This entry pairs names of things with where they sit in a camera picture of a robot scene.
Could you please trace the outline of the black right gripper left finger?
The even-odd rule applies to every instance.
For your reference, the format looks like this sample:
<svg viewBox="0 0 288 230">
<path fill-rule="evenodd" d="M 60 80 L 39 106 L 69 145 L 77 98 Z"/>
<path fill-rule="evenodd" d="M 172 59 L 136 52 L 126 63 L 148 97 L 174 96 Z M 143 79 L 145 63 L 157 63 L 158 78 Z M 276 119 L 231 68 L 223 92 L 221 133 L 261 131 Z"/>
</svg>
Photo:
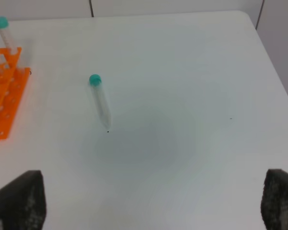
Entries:
<svg viewBox="0 0 288 230">
<path fill-rule="evenodd" d="M 0 189 L 0 230 L 41 230 L 46 216 L 40 170 L 26 171 Z"/>
</svg>

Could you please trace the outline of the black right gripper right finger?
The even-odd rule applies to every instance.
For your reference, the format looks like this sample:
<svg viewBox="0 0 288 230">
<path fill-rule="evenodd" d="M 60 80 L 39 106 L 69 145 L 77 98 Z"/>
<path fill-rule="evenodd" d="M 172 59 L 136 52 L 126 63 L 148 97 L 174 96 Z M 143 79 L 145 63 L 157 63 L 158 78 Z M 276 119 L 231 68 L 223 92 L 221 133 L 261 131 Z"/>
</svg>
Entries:
<svg viewBox="0 0 288 230">
<path fill-rule="evenodd" d="M 261 215 L 267 230 L 288 230 L 288 173 L 282 169 L 266 173 Z"/>
</svg>

